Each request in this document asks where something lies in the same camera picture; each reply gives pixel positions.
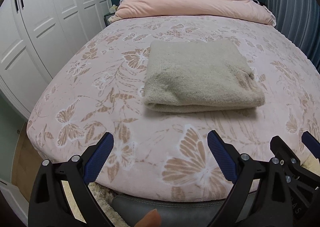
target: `beige towel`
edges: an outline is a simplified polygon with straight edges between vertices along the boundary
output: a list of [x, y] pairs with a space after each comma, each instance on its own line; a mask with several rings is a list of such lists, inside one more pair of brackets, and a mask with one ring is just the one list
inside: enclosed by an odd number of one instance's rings
[[153, 41], [150, 48], [144, 99], [149, 109], [190, 113], [265, 102], [245, 57], [229, 40]]

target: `gray curtain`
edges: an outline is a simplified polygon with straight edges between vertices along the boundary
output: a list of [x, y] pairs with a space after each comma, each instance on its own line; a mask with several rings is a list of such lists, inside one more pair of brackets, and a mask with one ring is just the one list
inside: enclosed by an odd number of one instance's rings
[[267, 0], [276, 29], [291, 40], [320, 71], [320, 8], [316, 0]]

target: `wardrobe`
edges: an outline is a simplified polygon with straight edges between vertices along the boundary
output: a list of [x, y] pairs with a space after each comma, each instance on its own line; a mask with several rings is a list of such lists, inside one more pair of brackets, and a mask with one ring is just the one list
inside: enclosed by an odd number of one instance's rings
[[111, 0], [4, 0], [0, 89], [26, 118], [52, 78], [106, 26]]

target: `mattress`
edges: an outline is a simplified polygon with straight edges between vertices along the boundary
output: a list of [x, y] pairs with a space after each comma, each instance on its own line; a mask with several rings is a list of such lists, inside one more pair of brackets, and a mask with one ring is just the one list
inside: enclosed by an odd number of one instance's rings
[[[232, 41], [246, 57], [265, 105], [185, 114], [143, 106], [152, 41], [218, 39]], [[149, 199], [223, 199], [232, 183], [209, 151], [208, 132], [264, 161], [279, 135], [303, 163], [310, 152], [302, 133], [320, 139], [319, 87], [313, 64], [272, 26], [215, 16], [125, 19], [95, 36], [57, 74], [33, 109], [27, 133], [44, 157], [63, 162], [108, 131], [115, 144], [98, 183]]]

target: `nightstand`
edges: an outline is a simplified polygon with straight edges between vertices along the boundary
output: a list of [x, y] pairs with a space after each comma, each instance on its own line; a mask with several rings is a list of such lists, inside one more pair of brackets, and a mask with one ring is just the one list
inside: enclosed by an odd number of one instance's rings
[[105, 22], [105, 24], [106, 24], [106, 27], [108, 27], [108, 25], [110, 25], [110, 23], [108, 22], [108, 19], [109, 19], [110, 17], [114, 16], [114, 15], [115, 15], [115, 12], [114, 12], [114, 13], [108, 13], [108, 14], [106, 14], [106, 15], [104, 16], [104, 22]]

